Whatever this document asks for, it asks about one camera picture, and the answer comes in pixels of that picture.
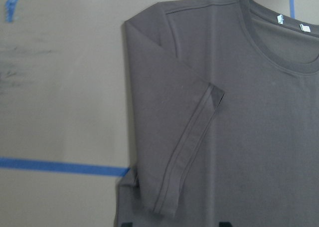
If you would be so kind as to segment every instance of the blue line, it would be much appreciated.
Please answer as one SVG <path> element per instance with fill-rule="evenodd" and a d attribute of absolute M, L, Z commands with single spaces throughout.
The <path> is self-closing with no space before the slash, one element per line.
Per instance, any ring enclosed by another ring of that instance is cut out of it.
<path fill-rule="evenodd" d="M 295 18 L 295 0 L 289 0 L 290 3 L 290 17 Z"/>
<path fill-rule="evenodd" d="M 63 172 L 70 174 L 124 176 L 130 168 L 0 157 L 0 169 Z"/>
<path fill-rule="evenodd" d="M 13 14 L 15 10 L 15 6 L 18 0 L 7 0 L 5 2 L 5 8 L 6 8 L 6 21 L 12 22 L 13 20 Z"/>

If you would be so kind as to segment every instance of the folded sleeve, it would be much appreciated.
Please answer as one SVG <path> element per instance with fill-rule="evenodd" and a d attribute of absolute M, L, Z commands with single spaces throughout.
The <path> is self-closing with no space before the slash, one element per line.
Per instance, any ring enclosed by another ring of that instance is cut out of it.
<path fill-rule="evenodd" d="M 156 3 L 124 22 L 143 206 L 174 217 L 180 191 L 224 91 L 176 56 Z"/>

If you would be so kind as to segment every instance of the white label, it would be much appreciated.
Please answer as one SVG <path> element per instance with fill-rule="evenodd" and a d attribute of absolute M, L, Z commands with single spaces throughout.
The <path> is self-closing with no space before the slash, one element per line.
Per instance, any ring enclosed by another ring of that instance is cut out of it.
<path fill-rule="evenodd" d="M 284 24 L 284 16 L 282 14 L 277 16 L 277 20 L 279 24 Z"/>
<path fill-rule="evenodd" d="M 310 32 L 310 27 L 309 26 L 304 26 L 303 24 L 300 24 L 300 28 L 302 31 Z"/>

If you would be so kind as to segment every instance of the crew neckline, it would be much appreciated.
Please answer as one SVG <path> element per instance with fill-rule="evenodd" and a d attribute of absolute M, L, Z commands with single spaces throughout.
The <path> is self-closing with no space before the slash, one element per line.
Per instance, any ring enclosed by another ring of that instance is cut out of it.
<path fill-rule="evenodd" d="M 285 15 L 283 15 L 284 24 L 278 24 L 277 16 L 280 15 L 280 13 L 260 5 L 254 0 L 237 0 L 237 1 L 241 9 L 241 20 L 244 24 L 244 28 L 248 34 L 248 37 L 250 41 L 252 42 L 252 44 L 256 47 L 256 49 L 264 57 L 266 57 L 269 61 L 271 61 L 281 70 L 287 71 L 289 73 L 298 74 L 298 75 L 314 75 L 319 73 L 319 54 L 317 55 L 315 60 L 311 62 L 307 62 L 307 63 L 301 63 L 301 62 L 295 62 L 295 61 L 284 59 L 280 57 L 279 55 L 277 55 L 276 53 L 272 52 L 267 47 L 267 45 L 263 42 L 263 40 L 258 35 L 256 29 L 254 28 L 252 13 L 282 28 L 288 28 L 288 29 L 300 32 L 304 35 L 311 35 L 315 37 L 319 37 L 319 25 L 303 22 Z M 301 23 L 303 25 L 309 26 L 311 29 L 311 32 L 303 32 L 300 29 Z"/>

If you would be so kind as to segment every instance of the gray t-shirt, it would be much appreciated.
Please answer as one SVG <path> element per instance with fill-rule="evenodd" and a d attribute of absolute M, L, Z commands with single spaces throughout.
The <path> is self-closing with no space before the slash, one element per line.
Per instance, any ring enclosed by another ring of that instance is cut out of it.
<path fill-rule="evenodd" d="M 137 163 L 118 227 L 319 226 L 319 26 L 282 17 L 174 0 L 125 21 Z"/>

